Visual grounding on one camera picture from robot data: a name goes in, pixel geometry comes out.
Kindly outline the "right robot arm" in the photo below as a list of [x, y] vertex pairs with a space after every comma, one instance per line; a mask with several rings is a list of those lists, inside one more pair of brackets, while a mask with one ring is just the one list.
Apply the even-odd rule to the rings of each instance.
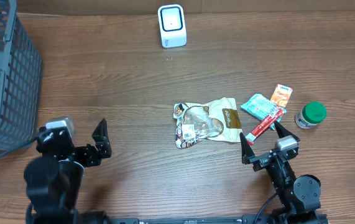
[[243, 223], [328, 223], [326, 215], [319, 215], [321, 182], [314, 175], [296, 177], [289, 160], [298, 155], [300, 138], [274, 123], [279, 136], [275, 147], [256, 156], [245, 135], [241, 133], [242, 163], [252, 164], [255, 172], [265, 169], [275, 193], [255, 215], [243, 215]]

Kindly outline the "teal wipes packet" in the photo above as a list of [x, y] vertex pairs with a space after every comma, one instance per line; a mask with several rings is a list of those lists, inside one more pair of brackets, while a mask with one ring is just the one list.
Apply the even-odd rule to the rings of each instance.
[[265, 96], [256, 93], [246, 103], [242, 104], [241, 108], [262, 121], [276, 106]]

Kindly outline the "red stick sachet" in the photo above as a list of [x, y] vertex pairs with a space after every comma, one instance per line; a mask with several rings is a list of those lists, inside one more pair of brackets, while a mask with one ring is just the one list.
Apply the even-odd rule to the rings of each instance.
[[283, 114], [284, 109], [280, 106], [275, 106], [271, 112], [246, 136], [246, 140], [250, 146], [254, 141], [263, 134], [271, 124], [277, 121]]

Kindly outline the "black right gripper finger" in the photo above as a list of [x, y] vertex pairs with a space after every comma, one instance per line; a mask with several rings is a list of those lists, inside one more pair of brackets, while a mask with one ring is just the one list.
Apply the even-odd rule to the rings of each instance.
[[278, 121], [274, 122], [275, 130], [279, 136], [279, 138], [284, 138], [287, 136], [293, 137], [297, 142], [300, 142], [300, 138], [293, 133], [291, 133], [289, 130], [285, 129]]
[[249, 145], [245, 135], [243, 133], [239, 134], [241, 140], [241, 152], [242, 152], [242, 163], [243, 164], [250, 164], [251, 159], [255, 158], [254, 152]]

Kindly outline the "green lid jar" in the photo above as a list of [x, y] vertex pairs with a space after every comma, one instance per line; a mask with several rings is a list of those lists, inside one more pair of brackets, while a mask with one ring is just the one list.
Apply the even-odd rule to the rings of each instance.
[[327, 110], [323, 104], [312, 101], [306, 104], [296, 115], [295, 122], [299, 128], [312, 129], [320, 124], [327, 116]]

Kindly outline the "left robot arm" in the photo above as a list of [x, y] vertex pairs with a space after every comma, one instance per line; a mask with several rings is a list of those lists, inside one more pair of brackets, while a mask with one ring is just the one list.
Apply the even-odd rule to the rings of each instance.
[[75, 146], [70, 118], [57, 118], [39, 128], [36, 150], [41, 156], [24, 170], [30, 204], [26, 223], [109, 223], [103, 211], [79, 213], [76, 201], [88, 167], [111, 157], [107, 122], [102, 119], [92, 133], [94, 145]]

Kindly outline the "orange small box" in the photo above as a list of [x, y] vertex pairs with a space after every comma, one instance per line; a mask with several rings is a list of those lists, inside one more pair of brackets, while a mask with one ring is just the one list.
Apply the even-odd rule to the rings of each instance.
[[270, 98], [270, 101], [280, 107], [285, 108], [288, 104], [292, 92], [293, 92], [292, 88], [285, 85], [277, 84]]

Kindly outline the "brown snack pouch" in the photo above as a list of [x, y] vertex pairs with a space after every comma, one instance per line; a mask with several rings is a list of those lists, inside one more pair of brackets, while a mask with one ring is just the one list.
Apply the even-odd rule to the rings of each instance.
[[223, 97], [209, 103], [177, 103], [175, 144], [179, 149], [204, 140], [237, 143], [242, 133], [236, 100]]

